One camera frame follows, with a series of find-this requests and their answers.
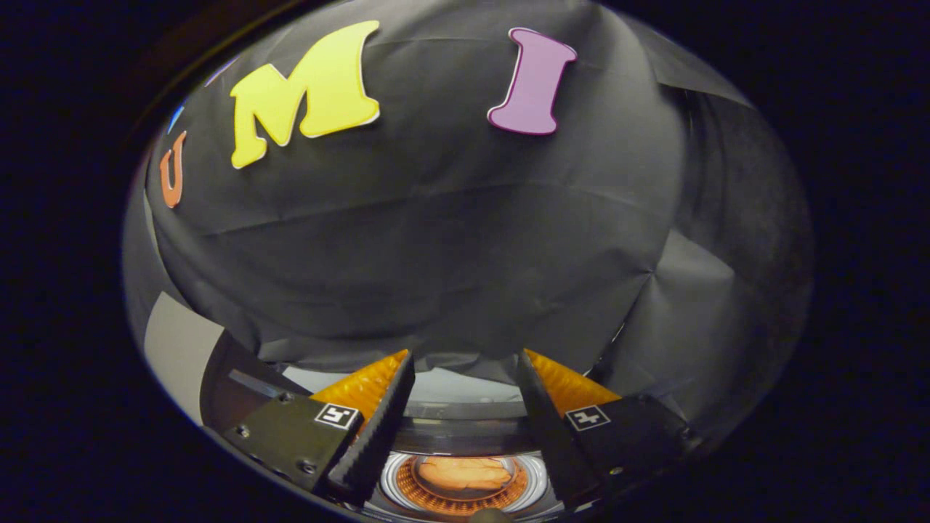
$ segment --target purple letter i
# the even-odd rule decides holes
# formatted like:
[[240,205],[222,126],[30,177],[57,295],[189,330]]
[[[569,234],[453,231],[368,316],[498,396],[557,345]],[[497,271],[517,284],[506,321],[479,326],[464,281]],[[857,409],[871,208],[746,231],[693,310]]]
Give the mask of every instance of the purple letter i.
[[487,112],[492,125],[523,134],[552,134],[552,105],[565,64],[575,49],[531,29],[514,27],[510,38],[520,46],[507,98]]

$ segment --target letter m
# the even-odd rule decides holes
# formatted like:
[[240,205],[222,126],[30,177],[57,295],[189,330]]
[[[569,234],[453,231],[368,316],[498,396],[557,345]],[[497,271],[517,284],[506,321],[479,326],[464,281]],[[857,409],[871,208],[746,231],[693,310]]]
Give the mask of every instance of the letter m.
[[362,47],[378,27],[377,21],[365,21],[324,36],[288,78],[268,63],[240,80],[230,91],[235,98],[232,166],[243,168],[268,152],[268,144],[256,134],[256,120],[278,145],[290,142],[304,93],[307,115],[300,133],[307,138],[375,121],[380,108],[365,95]]

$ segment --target black cloth backdrop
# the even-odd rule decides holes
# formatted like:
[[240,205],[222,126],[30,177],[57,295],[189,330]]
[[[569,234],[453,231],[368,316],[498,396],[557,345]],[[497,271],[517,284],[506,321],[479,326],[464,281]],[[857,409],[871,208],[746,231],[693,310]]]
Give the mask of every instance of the black cloth backdrop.
[[[362,56],[379,119],[294,130],[234,169],[233,85],[265,63],[287,75],[364,20],[380,21]],[[550,136],[485,119],[516,26],[578,52]],[[187,132],[183,203],[164,205],[152,154],[150,205],[129,213],[137,338],[166,275],[262,359],[332,372],[409,348],[420,370],[512,382],[522,347],[585,371],[627,320],[606,384],[661,389],[714,437],[771,387],[803,327],[810,225],[772,129],[712,68],[604,7],[358,0],[263,39],[183,108],[154,145]],[[153,244],[164,266],[146,259]]]

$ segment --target fisheye lens view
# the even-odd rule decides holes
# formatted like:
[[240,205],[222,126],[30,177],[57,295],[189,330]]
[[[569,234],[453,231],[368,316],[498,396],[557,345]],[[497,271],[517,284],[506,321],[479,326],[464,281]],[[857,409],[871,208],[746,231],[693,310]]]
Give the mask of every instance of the fisheye lens view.
[[352,0],[223,49],[126,173],[153,378],[346,520],[581,520],[715,452],[802,334],[813,234],[765,115],[673,37]]

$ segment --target orange soft gripper pad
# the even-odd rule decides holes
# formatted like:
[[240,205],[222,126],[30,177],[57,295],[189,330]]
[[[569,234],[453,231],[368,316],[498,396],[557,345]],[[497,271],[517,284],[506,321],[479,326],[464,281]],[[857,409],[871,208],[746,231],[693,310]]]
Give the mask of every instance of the orange soft gripper pad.
[[585,378],[565,365],[556,363],[544,355],[524,349],[533,368],[549,393],[549,398],[564,417],[569,410],[582,409],[591,405],[603,405],[620,399],[593,380]]
[[311,399],[324,403],[335,403],[343,407],[359,409],[365,416],[365,423],[375,414],[378,403],[387,392],[394,374],[406,357],[407,350],[389,355],[371,365],[362,367],[322,391],[310,396]]

